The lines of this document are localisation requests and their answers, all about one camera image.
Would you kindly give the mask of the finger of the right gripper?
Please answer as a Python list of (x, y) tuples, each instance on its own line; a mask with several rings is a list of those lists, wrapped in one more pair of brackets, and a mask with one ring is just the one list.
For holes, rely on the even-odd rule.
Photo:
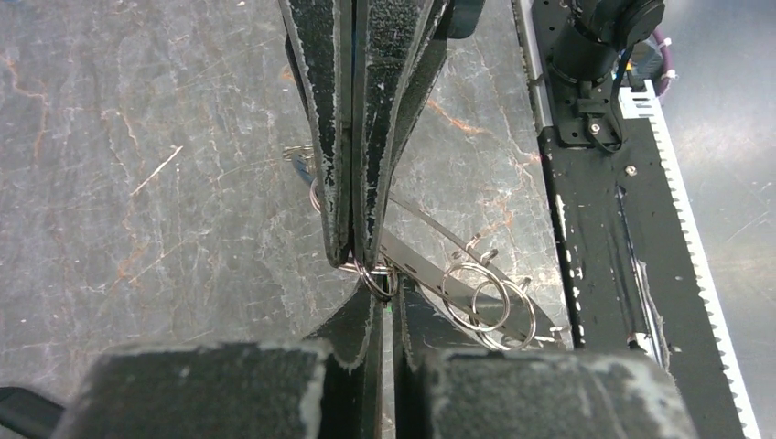
[(355, 18), (352, 136), (353, 258), (378, 260), (395, 166), (438, 72), (421, 67), (447, 1), (360, 1)]
[(281, 1), (279, 7), (311, 131), (324, 248), (338, 267), (352, 248), (351, 2)]

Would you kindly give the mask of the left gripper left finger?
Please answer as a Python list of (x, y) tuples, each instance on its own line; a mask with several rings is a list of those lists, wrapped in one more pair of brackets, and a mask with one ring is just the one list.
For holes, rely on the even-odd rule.
[(359, 285), (299, 341), (127, 345), (104, 352), (58, 438), (376, 438), (380, 303)]

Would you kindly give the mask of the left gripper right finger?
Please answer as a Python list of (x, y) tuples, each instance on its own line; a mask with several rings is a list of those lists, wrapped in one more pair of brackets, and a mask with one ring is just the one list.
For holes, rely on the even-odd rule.
[(393, 299), (400, 438), (694, 438), (668, 375), (637, 354), (490, 351), (401, 276)]

